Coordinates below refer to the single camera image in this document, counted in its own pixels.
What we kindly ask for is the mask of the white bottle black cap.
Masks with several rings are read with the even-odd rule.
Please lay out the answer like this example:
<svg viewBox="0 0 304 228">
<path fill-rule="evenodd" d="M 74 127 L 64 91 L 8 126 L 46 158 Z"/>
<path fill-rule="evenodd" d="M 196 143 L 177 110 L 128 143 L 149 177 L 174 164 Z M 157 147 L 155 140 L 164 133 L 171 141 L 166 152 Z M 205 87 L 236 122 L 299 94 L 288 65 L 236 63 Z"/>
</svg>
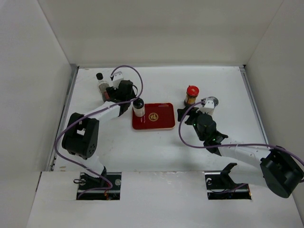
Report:
<svg viewBox="0 0 304 228">
<path fill-rule="evenodd" d="M 133 101 L 133 111 L 137 117 L 143 117 L 145 115 L 145 104 L 141 98 Z"/>
</svg>

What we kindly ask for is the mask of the silver lid jar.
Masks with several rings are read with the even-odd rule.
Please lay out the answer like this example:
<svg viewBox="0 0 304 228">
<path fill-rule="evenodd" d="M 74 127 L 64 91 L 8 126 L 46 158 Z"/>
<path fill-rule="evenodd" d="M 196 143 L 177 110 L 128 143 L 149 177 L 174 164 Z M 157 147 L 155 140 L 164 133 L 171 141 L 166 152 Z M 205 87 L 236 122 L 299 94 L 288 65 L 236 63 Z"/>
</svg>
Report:
<svg viewBox="0 0 304 228">
<path fill-rule="evenodd" d="M 207 106 L 208 108 L 211 109 L 215 109 L 219 104 L 219 100 L 214 97 L 214 96 L 210 96 L 206 98 L 206 103 L 205 106 Z"/>
</svg>

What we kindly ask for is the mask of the red lid sauce jar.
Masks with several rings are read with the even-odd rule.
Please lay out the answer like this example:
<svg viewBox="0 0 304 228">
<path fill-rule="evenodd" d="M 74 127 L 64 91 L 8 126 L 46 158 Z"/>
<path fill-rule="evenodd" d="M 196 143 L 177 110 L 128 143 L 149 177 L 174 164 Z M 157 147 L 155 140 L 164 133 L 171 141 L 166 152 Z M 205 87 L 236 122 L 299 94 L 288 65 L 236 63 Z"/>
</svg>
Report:
<svg viewBox="0 0 304 228">
<path fill-rule="evenodd" d="M 199 88 L 193 85 L 189 85 L 186 90 L 186 97 L 184 99 L 185 106 L 193 105 L 196 102 L 196 98 L 199 95 Z"/>
</svg>

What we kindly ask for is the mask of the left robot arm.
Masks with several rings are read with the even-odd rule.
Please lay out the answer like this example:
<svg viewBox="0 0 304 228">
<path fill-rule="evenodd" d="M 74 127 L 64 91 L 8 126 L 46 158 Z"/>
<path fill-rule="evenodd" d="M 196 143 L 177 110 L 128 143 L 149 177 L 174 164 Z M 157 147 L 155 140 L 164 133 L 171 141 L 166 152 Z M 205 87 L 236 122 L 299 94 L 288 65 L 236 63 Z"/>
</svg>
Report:
<svg viewBox="0 0 304 228">
<path fill-rule="evenodd" d="M 130 106 L 130 101 L 136 97 L 133 82 L 122 80 L 117 87 L 108 87 L 106 101 L 100 107 L 86 114 L 73 113 L 70 116 L 67 128 L 62 139 L 62 148 L 72 159 L 69 162 L 76 164 L 91 176 L 90 183 L 95 189 L 102 189 L 106 185 L 106 168 L 95 154 L 99 136 L 99 126 L 121 116 Z"/>
</svg>

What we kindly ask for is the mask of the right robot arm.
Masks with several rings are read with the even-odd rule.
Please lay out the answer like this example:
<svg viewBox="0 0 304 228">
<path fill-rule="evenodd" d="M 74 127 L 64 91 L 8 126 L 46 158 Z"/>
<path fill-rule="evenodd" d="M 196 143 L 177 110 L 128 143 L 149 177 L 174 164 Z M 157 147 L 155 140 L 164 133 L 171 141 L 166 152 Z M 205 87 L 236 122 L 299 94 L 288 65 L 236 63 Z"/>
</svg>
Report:
<svg viewBox="0 0 304 228">
<path fill-rule="evenodd" d="M 261 170 L 263 185 L 281 198 L 288 198 L 304 181 L 303 161 L 283 147 L 261 143 L 238 143 L 217 130 L 212 116 L 195 107 L 178 109 L 178 122 L 194 128 L 202 149 L 236 159 Z"/>
</svg>

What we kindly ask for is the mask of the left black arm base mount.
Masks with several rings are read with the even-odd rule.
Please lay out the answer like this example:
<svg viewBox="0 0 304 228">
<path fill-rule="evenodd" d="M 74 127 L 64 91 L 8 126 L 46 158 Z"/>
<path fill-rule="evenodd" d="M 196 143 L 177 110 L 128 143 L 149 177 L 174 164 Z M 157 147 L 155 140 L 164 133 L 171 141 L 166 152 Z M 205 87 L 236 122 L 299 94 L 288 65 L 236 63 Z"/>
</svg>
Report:
<svg viewBox="0 0 304 228">
<path fill-rule="evenodd" d="M 80 177 L 73 180 L 77 185 L 76 200 L 120 200 L 122 173 L 108 172 L 103 175 L 106 181 L 81 172 Z"/>
</svg>

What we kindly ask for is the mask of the dark sauce glass bottle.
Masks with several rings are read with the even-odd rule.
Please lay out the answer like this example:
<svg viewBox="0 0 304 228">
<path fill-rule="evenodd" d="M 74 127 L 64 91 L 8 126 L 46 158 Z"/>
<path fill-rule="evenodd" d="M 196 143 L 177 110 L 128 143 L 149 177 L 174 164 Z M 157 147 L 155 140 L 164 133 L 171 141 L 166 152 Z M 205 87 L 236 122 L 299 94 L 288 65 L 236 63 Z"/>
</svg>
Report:
<svg viewBox="0 0 304 228">
<path fill-rule="evenodd" d="M 98 90 L 102 96 L 103 101 L 109 100 L 109 95 L 107 92 L 107 88 L 109 87 L 109 84 L 107 81 L 104 80 L 104 76 L 102 73 L 97 73 L 96 78 L 98 80 Z"/>
</svg>

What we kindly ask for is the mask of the red rectangular tray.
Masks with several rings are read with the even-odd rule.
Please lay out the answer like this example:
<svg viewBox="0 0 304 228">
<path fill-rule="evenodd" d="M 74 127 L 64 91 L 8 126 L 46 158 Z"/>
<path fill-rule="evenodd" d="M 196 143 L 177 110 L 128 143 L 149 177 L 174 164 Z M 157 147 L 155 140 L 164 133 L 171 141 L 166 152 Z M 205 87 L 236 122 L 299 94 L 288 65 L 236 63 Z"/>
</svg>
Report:
<svg viewBox="0 0 304 228">
<path fill-rule="evenodd" d="M 171 103 L 149 103 L 143 108 L 133 108 L 132 127 L 135 130 L 159 130 L 175 127 L 175 115 Z"/>
</svg>

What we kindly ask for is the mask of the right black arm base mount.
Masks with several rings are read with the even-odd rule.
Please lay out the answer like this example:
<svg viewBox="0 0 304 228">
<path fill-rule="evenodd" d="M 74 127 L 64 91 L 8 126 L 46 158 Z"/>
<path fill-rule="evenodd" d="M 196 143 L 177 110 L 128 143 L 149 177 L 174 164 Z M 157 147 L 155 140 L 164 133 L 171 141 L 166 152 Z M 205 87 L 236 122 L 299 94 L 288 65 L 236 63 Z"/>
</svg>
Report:
<svg viewBox="0 0 304 228">
<path fill-rule="evenodd" d="M 222 170 L 204 172 L 209 200 L 251 200 L 249 185 L 235 183 L 229 175 L 235 166 L 230 163 Z"/>
</svg>

